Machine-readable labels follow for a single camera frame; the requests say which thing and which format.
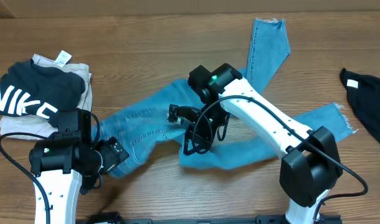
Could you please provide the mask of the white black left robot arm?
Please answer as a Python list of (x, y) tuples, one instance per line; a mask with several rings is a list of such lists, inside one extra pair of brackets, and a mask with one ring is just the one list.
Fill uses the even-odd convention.
[(87, 110), (61, 111), (58, 130), (30, 151), (36, 223), (75, 223), (79, 195), (99, 188), (103, 175), (129, 157), (116, 138), (92, 135), (95, 118)]

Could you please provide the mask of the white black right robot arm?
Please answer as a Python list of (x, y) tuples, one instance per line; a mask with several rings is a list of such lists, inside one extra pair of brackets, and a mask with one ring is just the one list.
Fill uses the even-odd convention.
[(210, 72), (202, 65), (190, 72), (189, 87), (200, 97), (202, 109), (169, 106), (168, 121), (189, 121), (184, 135), (186, 156), (205, 154), (234, 115), (265, 140), (281, 161), (280, 185), (290, 198), (283, 215), (258, 215), (239, 223), (341, 223), (339, 215), (320, 213), (322, 199), (343, 171), (334, 135), (325, 127), (312, 129), (281, 112), (257, 93), (228, 63)]

